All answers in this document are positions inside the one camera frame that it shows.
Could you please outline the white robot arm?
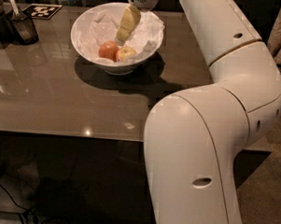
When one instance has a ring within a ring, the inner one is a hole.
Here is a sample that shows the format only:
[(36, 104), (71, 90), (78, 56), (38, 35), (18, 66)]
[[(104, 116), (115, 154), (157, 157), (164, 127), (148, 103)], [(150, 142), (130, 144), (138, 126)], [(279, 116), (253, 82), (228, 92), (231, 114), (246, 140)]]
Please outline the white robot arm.
[(234, 0), (179, 0), (212, 84), (149, 112), (145, 163), (156, 224), (242, 224), (233, 163), (281, 116), (281, 76)]

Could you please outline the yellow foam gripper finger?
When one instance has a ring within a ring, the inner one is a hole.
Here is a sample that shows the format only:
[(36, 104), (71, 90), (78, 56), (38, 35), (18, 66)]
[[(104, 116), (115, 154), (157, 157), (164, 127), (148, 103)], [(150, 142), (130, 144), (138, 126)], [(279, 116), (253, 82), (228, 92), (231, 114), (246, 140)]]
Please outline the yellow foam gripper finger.
[(115, 41), (118, 45), (123, 46), (135, 27), (141, 20), (141, 13), (133, 5), (124, 8), (119, 28), (116, 33)]

